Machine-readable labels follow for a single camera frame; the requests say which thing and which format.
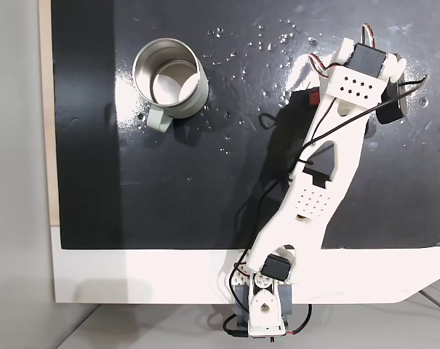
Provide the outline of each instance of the water droplet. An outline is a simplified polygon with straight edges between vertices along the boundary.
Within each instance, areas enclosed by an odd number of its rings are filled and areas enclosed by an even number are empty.
[[[424,108],[428,107],[428,99],[426,97],[422,97],[420,98],[420,105],[423,106]]]

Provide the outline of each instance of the white robotic arm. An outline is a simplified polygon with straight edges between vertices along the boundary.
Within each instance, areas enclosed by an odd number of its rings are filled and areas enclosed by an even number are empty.
[[[362,44],[354,44],[350,39],[343,39],[328,67],[311,56],[311,65],[320,75],[319,107],[298,161],[289,174],[289,190],[278,212],[258,233],[247,256],[249,336],[286,334],[279,283],[299,284],[308,270],[306,265],[318,263],[313,252],[321,248],[327,225],[359,166],[369,113],[380,106],[388,82],[396,83],[404,72],[405,59],[398,61],[395,55],[375,49],[374,40],[370,40],[370,44],[368,47],[364,40]],[[329,180],[322,184],[315,181],[312,171],[306,171],[305,167],[326,142],[334,145],[335,168]],[[288,252],[285,245],[293,246],[295,255]],[[269,256],[280,256],[277,258],[290,263],[290,271],[281,277],[266,273],[264,264]]]

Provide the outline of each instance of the gray wall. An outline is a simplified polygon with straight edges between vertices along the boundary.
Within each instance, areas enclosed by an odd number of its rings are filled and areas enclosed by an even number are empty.
[[[95,308],[56,305],[37,0],[0,0],[0,348],[56,348]]]

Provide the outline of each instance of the red component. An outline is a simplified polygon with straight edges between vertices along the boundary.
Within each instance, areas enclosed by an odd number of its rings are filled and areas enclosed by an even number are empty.
[[[320,91],[310,93],[310,105],[320,104]]]

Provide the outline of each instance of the metal cup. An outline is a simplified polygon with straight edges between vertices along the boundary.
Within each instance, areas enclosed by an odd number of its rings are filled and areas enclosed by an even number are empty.
[[[202,109],[208,81],[191,48],[176,39],[157,39],[137,54],[132,78],[143,99],[151,104],[147,126],[165,132],[171,121]]]

